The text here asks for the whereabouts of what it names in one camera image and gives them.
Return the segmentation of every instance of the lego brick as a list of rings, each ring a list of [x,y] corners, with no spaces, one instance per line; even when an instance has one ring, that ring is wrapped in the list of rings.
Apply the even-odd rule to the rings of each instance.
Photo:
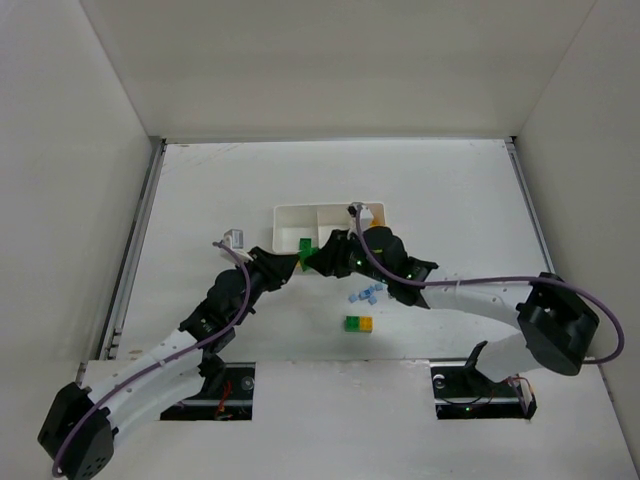
[[[360,317],[347,317],[344,321],[344,330],[346,332],[359,332]]]
[[[373,331],[373,317],[360,317],[360,331],[371,333]]]
[[[311,250],[311,239],[310,238],[301,238],[300,239],[300,250]]]

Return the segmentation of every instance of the red wire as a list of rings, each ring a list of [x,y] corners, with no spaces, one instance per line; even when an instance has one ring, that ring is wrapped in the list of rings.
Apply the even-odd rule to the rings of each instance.
[[[222,398],[220,399],[220,403],[218,404],[218,409],[216,410],[216,414],[214,417],[217,417],[220,414],[220,412],[224,408],[224,401],[229,398],[229,395],[231,395],[231,381],[227,380],[227,383],[222,390]]]

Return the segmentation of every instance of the purple cable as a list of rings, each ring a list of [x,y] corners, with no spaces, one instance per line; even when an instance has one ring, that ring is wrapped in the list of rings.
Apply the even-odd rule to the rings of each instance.
[[[622,325],[620,324],[620,320],[613,313],[613,311],[607,307],[601,300],[594,297],[592,294],[587,292],[586,290],[571,285],[569,283],[561,282],[560,280],[555,280],[553,278],[544,278],[544,277],[531,277],[531,276],[509,276],[509,277],[484,277],[484,278],[469,278],[465,280],[440,280],[437,282],[419,282],[417,280],[409,280],[406,278],[399,277],[394,273],[391,273],[389,270],[384,268],[375,258],[371,250],[367,246],[364,241],[364,235],[362,233],[362,226],[360,225],[360,212],[362,211],[362,205],[356,206],[356,232],[358,234],[358,240],[360,240],[360,244],[362,245],[362,249],[364,250],[367,259],[384,275],[389,277],[391,280],[395,280],[399,283],[404,283],[405,285],[411,285],[413,287],[448,287],[448,286],[457,286],[457,285],[479,285],[485,283],[539,283],[545,285],[552,285],[554,287],[564,288],[565,290],[569,290],[573,293],[580,295],[581,297],[589,300],[591,303],[596,305],[600,310],[604,312],[604,314],[609,317],[611,323],[613,324],[613,328],[616,330],[616,334],[618,335],[618,345],[616,349],[609,355],[603,358],[596,358],[594,360],[585,360],[582,362],[585,365],[602,365],[603,363],[611,362],[620,356],[622,350],[624,350],[624,332],[622,331]]]
[[[242,274],[244,275],[244,280],[246,282],[246,288],[245,288],[245,292],[244,292],[244,299],[242,301],[242,305],[240,306],[240,309],[236,313],[236,316],[233,317],[233,320],[231,320],[218,333],[216,333],[216,334],[214,334],[214,335],[212,335],[212,336],[210,336],[210,337],[208,337],[208,338],[206,338],[206,339],[204,339],[204,340],[202,340],[202,341],[200,341],[200,342],[198,342],[198,343],[196,343],[194,345],[191,345],[191,346],[189,346],[187,348],[183,348],[182,350],[169,355],[167,358],[162,360],[162,363],[154,363],[153,365],[149,365],[148,367],[140,370],[139,372],[137,372],[134,375],[132,375],[129,378],[127,378],[122,383],[119,383],[113,390],[111,390],[104,397],[102,397],[100,400],[98,400],[98,402],[96,402],[96,404],[93,407],[91,407],[87,413],[84,414],[84,416],[78,421],[78,423],[76,423],[76,425],[71,429],[69,434],[66,436],[66,438],[62,442],[62,445],[60,445],[60,448],[58,449],[58,453],[56,454],[56,458],[53,461],[53,469],[52,469],[51,473],[54,476],[54,478],[61,478],[64,475],[60,471],[60,462],[62,461],[62,458],[64,457],[64,454],[66,453],[67,449],[69,448],[69,445],[71,444],[71,441],[73,440],[73,438],[78,434],[78,432],[80,431],[82,426],[91,417],[91,415],[93,415],[95,412],[100,410],[100,408],[106,402],[108,402],[110,398],[112,398],[118,392],[122,391],[127,386],[131,385],[136,380],[140,379],[141,377],[144,377],[146,374],[151,373],[154,370],[157,370],[164,363],[172,362],[173,360],[176,360],[177,358],[181,357],[182,355],[185,355],[187,353],[193,352],[194,350],[202,348],[202,347],[210,344],[211,342],[217,340],[218,338],[223,336],[225,333],[227,333],[229,330],[231,330],[233,328],[233,326],[236,323],[238,323],[240,318],[242,318],[242,315],[244,314],[245,310],[247,309],[247,306],[249,305],[249,296],[251,295],[251,279],[249,278],[249,272],[247,271],[247,267],[245,267],[244,262],[229,247],[227,247],[222,242],[214,242],[213,245],[215,247],[221,248],[222,250],[227,252],[229,255],[231,255],[233,257],[233,261],[238,265],[238,267],[240,267],[240,270],[242,271]]]

